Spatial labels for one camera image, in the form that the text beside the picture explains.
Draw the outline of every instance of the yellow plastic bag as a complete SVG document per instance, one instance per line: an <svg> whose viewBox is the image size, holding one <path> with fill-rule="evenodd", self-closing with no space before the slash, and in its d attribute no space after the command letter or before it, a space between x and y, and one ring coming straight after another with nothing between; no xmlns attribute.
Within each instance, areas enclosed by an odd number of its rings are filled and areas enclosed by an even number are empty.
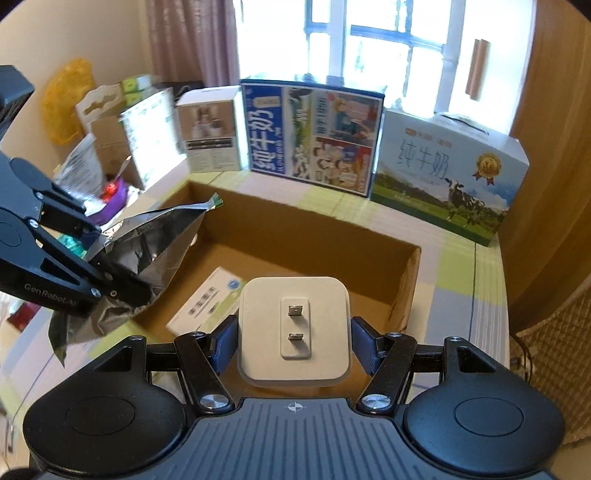
<svg viewBox="0 0 591 480"><path fill-rule="evenodd" d="M67 145L83 135L74 107L95 88L92 63L85 59L72 60L50 80L41 100L41 117L52 143Z"/></svg>

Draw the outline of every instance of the crosshair symbol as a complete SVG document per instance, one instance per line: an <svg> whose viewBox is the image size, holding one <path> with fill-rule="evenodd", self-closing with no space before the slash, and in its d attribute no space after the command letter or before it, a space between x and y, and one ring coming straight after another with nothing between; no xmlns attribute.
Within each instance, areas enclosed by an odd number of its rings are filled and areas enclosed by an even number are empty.
<svg viewBox="0 0 591 480"><path fill-rule="evenodd" d="M296 413L298 411L300 411L302 408L305 408L305 406L303 406L301 403L298 402L293 402L290 403L288 406L286 406L286 408L289 408L293 413Z"/></svg>

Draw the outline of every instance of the round black disc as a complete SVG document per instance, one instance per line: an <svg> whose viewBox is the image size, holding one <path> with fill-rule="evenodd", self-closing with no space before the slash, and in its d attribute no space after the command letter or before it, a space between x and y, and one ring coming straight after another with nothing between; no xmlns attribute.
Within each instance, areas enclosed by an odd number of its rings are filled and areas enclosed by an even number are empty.
<svg viewBox="0 0 591 480"><path fill-rule="evenodd" d="M517 376L507 384L472 375L465 385L443 383L413 399L404 416L411 443L436 463L477 476L538 468L560 444L560 412Z"/></svg>
<svg viewBox="0 0 591 480"><path fill-rule="evenodd" d="M46 468L123 475L164 456L181 438L184 408L166 390L127 372L79 373L35 402L24 419L27 445Z"/></svg>

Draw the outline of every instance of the pink curtain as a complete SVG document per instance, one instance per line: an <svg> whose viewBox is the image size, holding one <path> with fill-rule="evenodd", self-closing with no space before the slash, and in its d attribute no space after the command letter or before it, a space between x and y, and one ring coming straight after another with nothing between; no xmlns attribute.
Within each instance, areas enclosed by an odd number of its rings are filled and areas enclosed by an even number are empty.
<svg viewBox="0 0 591 480"><path fill-rule="evenodd" d="M232 0L146 0L154 72L165 82L239 80Z"/></svg>

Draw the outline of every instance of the white power adapter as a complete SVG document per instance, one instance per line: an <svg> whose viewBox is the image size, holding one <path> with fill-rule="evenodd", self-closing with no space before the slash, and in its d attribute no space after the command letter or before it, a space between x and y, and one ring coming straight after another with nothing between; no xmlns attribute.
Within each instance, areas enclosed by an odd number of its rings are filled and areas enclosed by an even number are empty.
<svg viewBox="0 0 591 480"><path fill-rule="evenodd" d="M238 371L250 384L334 385L349 374L349 292L339 280L255 278L238 317Z"/></svg>

